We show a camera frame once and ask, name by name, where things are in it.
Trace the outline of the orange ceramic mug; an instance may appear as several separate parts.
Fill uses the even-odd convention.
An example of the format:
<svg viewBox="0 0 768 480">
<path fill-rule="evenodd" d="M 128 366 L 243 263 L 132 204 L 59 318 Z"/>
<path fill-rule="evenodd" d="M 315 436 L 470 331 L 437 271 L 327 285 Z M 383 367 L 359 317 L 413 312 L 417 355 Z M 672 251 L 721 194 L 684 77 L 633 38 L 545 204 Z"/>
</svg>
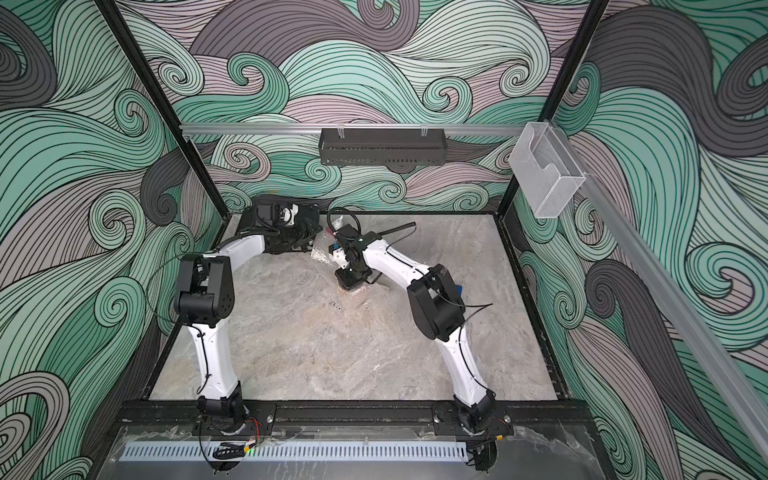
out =
<svg viewBox="0 0 768 480">
<path fill-rule="evenodd" d="M 361 289 L 363 286 L 366 285 L 365 280 L 355 280 L 355 281 L 339 281 L 340 288 L 345 292 L 355 292 L 359 289 Z"/>
</svg>

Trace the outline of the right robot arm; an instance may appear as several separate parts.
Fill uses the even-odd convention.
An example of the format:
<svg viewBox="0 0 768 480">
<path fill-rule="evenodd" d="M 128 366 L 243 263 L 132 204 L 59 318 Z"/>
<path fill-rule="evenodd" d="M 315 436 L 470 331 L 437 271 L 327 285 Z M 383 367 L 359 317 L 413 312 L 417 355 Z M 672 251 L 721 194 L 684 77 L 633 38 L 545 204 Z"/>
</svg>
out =
<svg viewBox="0 0 768 480">
<path fill-rule="evenodd" d="M 418 262 L 395 249 L 381 233 L 363 234 L 350 224 L 341 226 L 333 236 L 329 253 L 338 265 L 335 275 L 340 285 L 352 290 L 378 272 L 402 287 L 416 327 L 441 353 L 460 424 L 472 434 L 486 430 L 496 406 L 496 393 L 473 356 L 466 329 L 470 306 L 448 269 Z"/>
</svg>

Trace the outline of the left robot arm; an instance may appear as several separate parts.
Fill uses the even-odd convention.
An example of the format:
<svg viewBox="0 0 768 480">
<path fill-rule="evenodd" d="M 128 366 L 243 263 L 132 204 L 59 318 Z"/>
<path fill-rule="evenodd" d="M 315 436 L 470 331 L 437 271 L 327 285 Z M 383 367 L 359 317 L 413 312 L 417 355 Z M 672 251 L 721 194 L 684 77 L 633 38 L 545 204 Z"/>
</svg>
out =
<svg viewBox="0 0 768 480">
<path fill-rule="evenodd" d="M 322 230 L 316 204 L 257 202 L 212 250 L 181 260 L 173 306 L 195 347 L 200 375 L 197 408 L 208 419 L 229 420 L 224 435 L 239 434 L 249 419 L 229 338 L 236 301 L 234 273 L 262 254 L 309 252 Z"/>
</svg>

